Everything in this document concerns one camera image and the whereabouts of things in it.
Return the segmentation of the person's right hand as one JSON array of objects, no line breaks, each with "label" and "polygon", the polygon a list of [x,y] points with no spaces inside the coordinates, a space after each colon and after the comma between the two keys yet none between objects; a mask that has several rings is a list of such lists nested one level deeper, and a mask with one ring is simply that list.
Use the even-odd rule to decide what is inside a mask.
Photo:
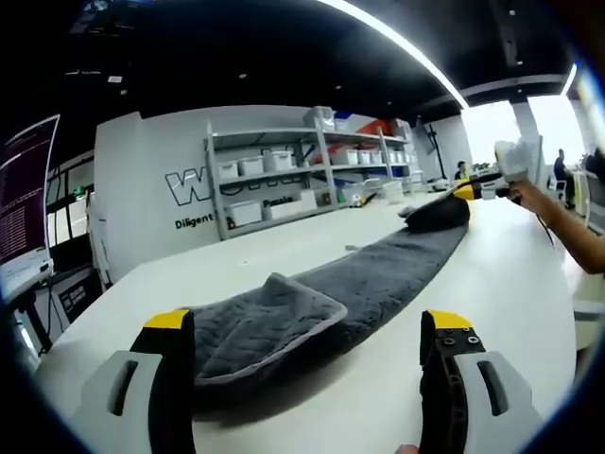
[{"label": "person's right hand", "polygon": [[549,203],[548,197],[529,181],[510,183],[509,198],[540,217],[545,214]]}]

